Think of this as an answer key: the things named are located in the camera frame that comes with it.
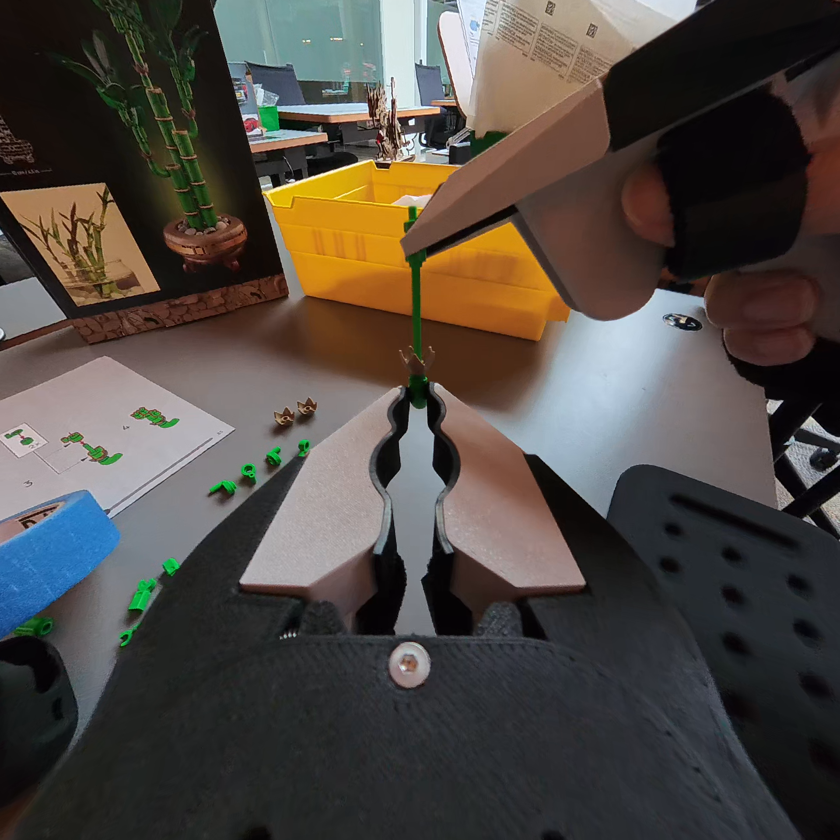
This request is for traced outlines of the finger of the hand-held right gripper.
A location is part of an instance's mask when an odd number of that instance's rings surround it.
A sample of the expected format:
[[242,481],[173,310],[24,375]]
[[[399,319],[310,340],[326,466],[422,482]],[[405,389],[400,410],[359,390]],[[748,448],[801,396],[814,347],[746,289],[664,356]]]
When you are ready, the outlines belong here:
[[459,167],[403,237],[405,256],[450,248],[531,193],[600,160],[611,143],[602,82],[592,79]]

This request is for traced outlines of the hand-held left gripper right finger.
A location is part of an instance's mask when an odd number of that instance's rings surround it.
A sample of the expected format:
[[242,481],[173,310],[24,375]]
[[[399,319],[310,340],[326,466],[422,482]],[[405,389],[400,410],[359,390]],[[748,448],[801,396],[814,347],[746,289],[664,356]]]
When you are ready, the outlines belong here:
[[495,602],[564,595],[585,579],[519,446],[428,386],[435,502],[427,604],[437,632],[471,632]]

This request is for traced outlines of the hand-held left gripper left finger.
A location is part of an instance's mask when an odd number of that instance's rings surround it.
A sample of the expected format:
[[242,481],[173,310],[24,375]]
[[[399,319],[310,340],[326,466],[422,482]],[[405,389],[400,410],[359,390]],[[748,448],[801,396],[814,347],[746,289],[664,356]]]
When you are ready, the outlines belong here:
[[359,632],[393,632],[403,562],[387,487],[401,467],[402,436],[396,387],[302,458],[240,587],[329,601]]

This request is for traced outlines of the green lego stem assembly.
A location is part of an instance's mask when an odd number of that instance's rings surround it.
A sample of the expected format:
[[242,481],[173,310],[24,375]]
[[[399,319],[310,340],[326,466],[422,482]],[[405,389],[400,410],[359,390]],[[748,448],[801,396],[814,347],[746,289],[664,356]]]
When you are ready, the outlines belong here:
[[435,351],[423,348],[421,268],[426,260],[426,251],[421,250],[407,258],[412,272],[412,321],[413,344],[406,350],[399,350],[402,362],[408,372],[408,390],[412,405],[417,409],[427,404],[427,373],[434,363]]

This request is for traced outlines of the brown lego figure model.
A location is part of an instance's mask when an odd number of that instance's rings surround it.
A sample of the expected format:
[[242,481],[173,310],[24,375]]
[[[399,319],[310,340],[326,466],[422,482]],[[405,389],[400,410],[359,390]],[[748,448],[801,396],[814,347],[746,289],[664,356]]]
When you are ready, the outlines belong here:
[[366,84],[365,92],[369,116],[377,131],[375,141],[378,154],[374,159],[375,162],[411,161],[413,157],[408,153],[411,144],[406,141],[403,127],[397,116],[394,79],[391,79],[390,91],[387,91],[378,81],[374,86]]

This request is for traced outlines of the scattered green lego pieces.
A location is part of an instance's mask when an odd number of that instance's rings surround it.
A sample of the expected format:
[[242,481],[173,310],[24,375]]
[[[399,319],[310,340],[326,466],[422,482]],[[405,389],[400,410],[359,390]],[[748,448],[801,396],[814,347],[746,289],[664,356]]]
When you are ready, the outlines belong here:
[[[297,455],[299,457],[305,457],[308,455],[310,447],[310,441],[307,438],[303,438],[298,442],[299,451]],[[279,466],[281,464],[280,447],[275,447],[266,454],[266,462],[269,466]],[[249,480],[256,479],[256,468],[253,464],[243,465],[240,472],[244,478]],[[221,489],[224,489],[228,494],[233,494],[235,491],[235,485],[230,480],[225,480],[213,486],[210,492],[213,493]],[[172,577],[177,571],[179,571],[180,568],[181,565],[174,558],[167,559],[162,564],[163,572],[165,572],[165,575],[168,575],[169,577]],[[121,648],[126,647],[130,643],[133,635],[139,629],[140,619],[151,600],[155,587],[158,585],[158,581],[159,579],[141,579],[138,582],[136,591],[129,604],[129,613],[136,613],[134,617],[138,620],[134,625],[121,632],[119,636],[119,646]],[[27,620],[22,625],[16,627],[12,631],[12,635],[15,637],[43,637],[52,631],[54,623],[54,620],[50,616],[35,616]]]

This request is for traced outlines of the lego instruction booklet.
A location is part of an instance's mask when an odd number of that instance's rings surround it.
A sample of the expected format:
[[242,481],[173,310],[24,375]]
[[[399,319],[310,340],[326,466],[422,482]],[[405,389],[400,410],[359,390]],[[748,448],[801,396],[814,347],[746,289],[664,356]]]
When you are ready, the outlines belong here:
[[1,517],[88,490],[112,518],[233,430],[94,360],[1,401]]

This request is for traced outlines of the black lego set box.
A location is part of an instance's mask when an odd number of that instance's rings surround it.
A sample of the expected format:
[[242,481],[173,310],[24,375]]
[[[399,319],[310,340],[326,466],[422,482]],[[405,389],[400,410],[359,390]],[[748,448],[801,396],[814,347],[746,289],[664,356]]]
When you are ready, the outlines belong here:
[[89,343],[283,298],[210,2],[2,2],[2,229]]

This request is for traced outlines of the person's right hand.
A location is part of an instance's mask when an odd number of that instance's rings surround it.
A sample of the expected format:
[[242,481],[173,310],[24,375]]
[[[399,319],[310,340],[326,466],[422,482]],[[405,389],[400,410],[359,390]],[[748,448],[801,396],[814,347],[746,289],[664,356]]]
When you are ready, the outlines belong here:
[[[801,221],[806,237],[838,235],[838,54],[799,77],[793,84],[794,113],[809,139],[811,161]],[[636,235],[662,246],[674,244],[668,189],[655,164],[645,164],[625,182],[625,219]],[[800,366],[783,371],[793,384],[805,374],[817,379],[838,373],[838,343],[816,336],[815,320],[833,320],[816,281],[802,268],[762,272],[727,271],[712,276],[706,287],[709,320],[722,330],[734,361],[758,368]]]

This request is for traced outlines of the white printed paper bags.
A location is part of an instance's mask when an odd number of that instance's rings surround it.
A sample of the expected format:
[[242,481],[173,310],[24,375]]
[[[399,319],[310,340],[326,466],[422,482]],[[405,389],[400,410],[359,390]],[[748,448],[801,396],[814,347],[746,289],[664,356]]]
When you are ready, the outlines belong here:
[[488,1],[467,111],[509,133],[690,15],[695,1]]

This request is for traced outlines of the white poster board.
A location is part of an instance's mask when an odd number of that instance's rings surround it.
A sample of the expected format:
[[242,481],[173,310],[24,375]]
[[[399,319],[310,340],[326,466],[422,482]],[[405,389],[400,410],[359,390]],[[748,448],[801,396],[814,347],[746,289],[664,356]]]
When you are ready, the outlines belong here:
[[469,119],[485,1],[457,1],[456,10],[443,12],[437,33],[461,115]]

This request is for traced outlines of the yellow plastic bin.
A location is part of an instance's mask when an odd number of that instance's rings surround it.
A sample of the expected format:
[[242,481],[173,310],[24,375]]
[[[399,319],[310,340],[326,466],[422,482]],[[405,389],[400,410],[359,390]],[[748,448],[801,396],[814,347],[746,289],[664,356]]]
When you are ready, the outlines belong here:
[[[411,270],[400,246],[408,198],[433,194],[458,169],[363,161],[266,191],[303,293],[410,314]],[[422,314],[538,341],[570,309],[505,224],[425,262]]]

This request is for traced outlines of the blue masking tape roll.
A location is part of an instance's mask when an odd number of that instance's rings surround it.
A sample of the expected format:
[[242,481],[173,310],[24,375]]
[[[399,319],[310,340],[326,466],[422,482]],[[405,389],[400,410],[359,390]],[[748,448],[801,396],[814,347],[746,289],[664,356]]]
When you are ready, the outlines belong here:
[[119,530],[88,490],[2,520],[1,636],[83,580],[119,541]]

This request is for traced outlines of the black office chair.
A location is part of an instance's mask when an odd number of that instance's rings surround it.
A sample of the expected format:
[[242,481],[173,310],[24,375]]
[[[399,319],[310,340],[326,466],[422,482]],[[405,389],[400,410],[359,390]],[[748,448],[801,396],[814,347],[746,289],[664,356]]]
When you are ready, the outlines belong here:
[[814,397],[769,400],[773,471],[781,510],[838,538],[838,417]]

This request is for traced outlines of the black round object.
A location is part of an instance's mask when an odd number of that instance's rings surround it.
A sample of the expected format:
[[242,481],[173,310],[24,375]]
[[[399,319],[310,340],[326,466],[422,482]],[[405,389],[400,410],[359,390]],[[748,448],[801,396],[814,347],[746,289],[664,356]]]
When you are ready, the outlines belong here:
[[1,643],[1,806],[40,782],[67,749],[78,708],[58,650],[43,638]]

